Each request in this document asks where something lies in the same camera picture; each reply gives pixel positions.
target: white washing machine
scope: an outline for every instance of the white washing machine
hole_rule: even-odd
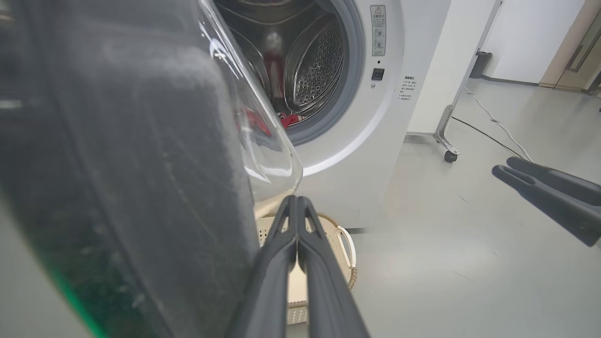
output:
[[[216,0],[303,163],[297,195],[373,226],[451,0]]]

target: caster wheel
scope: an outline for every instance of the caster wheel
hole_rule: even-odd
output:
[[[447,162],[455,162],[457,160],[457,155],[451,153],[451,152],[446,152],[445,153],[445,161]]]

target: door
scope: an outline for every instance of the door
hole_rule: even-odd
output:
[[[599,89],[601,72],[601,11],[589,27],[554,89],[591,94]]]

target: white cable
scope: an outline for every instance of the white cable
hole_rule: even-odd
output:
[[[464,87],[465,90],[468,91],[468,94],[474,98],[474,100],[476,100],[476,102],[478,102],[478,104],[482,107],[482,109],[484,109],[484,111],[486,111],[486,113],[490,116],[490,120],[493,121],[494,123],[498,124],[499,127],[503,128],[503,130],[507,133],[507,135],[509,136],[509,138],[511,138],[511,140],[520,148],[522,149],[522,152],[524,153],[524,155],[526,155],[526,157],[528,158],[528,160],[532,163],[534,163],[534,161],[532,160],[532,158],[530,158],[530,155],[528,155],[528,152],[526,152],[526,149],[524,149],[524,147],[522,147],[521,144],[519,144],[516,139],[513,138],[513,136],[511,136],[511,133],[507,130],[507,128],[503,127],[503,125],[501,124],[501,122],[499,122],[491,113],[490,111],[488,111],[488,109],[486,109],[482,103],[476,99],[476,97],[472,94],[471,91],[469,91],[469,89],[467,87]]]

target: white wall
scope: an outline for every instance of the white wall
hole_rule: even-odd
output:
[[[539,83],[584,0],[504,0],[482,51],[493,53],[484,75]]]
[[[468,71],[495,0],[451,0],[408,133],[433,133]]]

